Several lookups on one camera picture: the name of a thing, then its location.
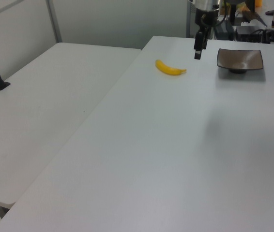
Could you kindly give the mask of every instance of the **black stand base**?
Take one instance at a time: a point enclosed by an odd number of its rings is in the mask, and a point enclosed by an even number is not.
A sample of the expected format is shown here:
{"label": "black stand base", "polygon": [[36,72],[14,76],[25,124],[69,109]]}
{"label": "black stand base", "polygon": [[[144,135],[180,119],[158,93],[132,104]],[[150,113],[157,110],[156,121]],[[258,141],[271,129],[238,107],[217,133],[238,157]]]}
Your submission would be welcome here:
{"label": "black stand base", "polygon": [[10,83],[9,82],[4,82],[5,83],[5,85],[4,86],[2,86],[2,87],[0,87],[0,90],[3,90],[4,88],[6,88],[7,86],[9,86],[10,85]]}

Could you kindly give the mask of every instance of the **orange object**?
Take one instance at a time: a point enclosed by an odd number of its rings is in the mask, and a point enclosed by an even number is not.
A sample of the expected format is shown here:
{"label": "orange object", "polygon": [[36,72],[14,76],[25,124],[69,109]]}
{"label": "orange object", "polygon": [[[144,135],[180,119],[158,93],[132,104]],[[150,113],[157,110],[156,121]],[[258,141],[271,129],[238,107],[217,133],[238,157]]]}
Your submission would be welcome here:
{"label": "orange object", "polygon": [[261,7],[263,5],[263,0],[255,0],[255,6]]}

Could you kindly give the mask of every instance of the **white table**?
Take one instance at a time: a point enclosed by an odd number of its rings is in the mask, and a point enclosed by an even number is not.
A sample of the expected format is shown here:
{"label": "white table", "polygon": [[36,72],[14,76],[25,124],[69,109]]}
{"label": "white table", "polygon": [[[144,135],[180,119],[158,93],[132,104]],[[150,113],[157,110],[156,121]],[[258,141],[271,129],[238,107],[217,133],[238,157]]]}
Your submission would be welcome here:
{"label": "white table", "polygon": [[[193,44],[153,37],[0,232],[274,232],[274,45]],[[219,48],[261,49],[264,70],[222,70]]]}
{"label": "white table", "polygon": [[0,91],[0,206],[10,208],[140,50],[59,43]]}

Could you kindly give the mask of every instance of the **dark brown bowl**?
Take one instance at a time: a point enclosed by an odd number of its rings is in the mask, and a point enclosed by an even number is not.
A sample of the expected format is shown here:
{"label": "dark brown bowl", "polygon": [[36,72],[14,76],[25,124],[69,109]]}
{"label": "dark brown bowl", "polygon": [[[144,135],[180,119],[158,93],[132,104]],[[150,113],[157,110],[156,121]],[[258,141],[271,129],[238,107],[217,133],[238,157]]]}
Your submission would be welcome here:
{"label": "dark brown bowl", "polygon": [[219,49],[216,63],[219,67],[232,73],[245,73],[248,70],[263,69],[263,58],[260,50],[227,50]]}

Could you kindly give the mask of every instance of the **yellow banana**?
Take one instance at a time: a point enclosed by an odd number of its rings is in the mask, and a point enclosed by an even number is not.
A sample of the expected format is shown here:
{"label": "yellow banana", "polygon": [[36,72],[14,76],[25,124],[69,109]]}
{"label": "yellow banana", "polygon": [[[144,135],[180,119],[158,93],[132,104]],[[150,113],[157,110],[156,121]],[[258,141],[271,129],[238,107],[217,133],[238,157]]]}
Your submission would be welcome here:
{"label": "yellow banana", "polygon": [[157,59],[155,61],[155,66],[158,68],[158,70],[169,75],[180,75],[186,72],[186,69],[176,69],[176,68],[169,67],[166,64],[164,64],[160,59]]}

